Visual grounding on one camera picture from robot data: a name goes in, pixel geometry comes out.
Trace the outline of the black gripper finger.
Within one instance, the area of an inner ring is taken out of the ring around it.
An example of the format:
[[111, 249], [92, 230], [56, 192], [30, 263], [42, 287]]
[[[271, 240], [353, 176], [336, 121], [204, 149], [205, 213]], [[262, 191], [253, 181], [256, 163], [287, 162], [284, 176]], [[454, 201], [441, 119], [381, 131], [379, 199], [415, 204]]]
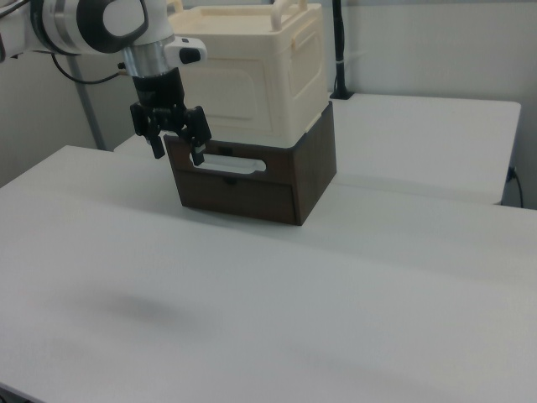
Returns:
[[184, 127], [180, 137], [190, 146], [190, 155], [194, 165], [201, 165], [204, 161], [206, 143], [211, 139], [211, 130], [206, 121], [202, 107], [197, 106], [184, 110]]
[[165, 155], [164, 146], [159, 136], [160, 129], [151, 118], [150, 114], [139, 102], [130, 106], [130, 113], [133, 121], [134, 132], [139, 137], [144, 137], [150, 145], [155, 159], [160, 159]]

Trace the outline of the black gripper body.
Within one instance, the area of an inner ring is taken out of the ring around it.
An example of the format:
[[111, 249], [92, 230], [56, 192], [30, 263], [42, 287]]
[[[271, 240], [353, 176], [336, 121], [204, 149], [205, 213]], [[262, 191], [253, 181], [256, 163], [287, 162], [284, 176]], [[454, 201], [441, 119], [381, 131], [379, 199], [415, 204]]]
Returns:
[[178, 69], [159, 76], [134, 77], [138, 102], [160, 131], [180, 133], [184, 127], [185, 92]]

